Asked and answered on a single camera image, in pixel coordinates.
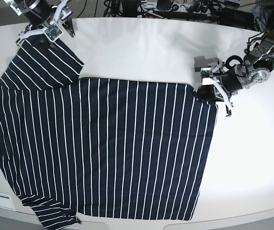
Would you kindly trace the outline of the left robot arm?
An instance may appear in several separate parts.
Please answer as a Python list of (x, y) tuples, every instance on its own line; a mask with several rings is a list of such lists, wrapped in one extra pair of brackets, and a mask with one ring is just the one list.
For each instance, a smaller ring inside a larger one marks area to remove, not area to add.
[(211, 67), (200, 70), (202, 85), (197, 90), (200, 101), (224, 102), (231, 116), (231, 97), (242, 89), (266, 82), (274, 70), (274, 24), (250, 37), (243, 58), (233, 55), (225, 62), (216, 59)]

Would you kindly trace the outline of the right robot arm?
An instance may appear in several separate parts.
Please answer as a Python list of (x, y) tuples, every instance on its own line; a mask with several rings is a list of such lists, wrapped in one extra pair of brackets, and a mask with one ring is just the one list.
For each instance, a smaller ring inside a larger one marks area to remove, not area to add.
[(31, 37), (53, 46), (64, 32), (71, 37), (75, 36), (68, 0), (61, 0), (58, 5), (51, 5), (46, 0), (6, 0), (5, 3), (18, 16), (24, 16), (29, 22), (25, 30), (18, 35), (18, 47)]

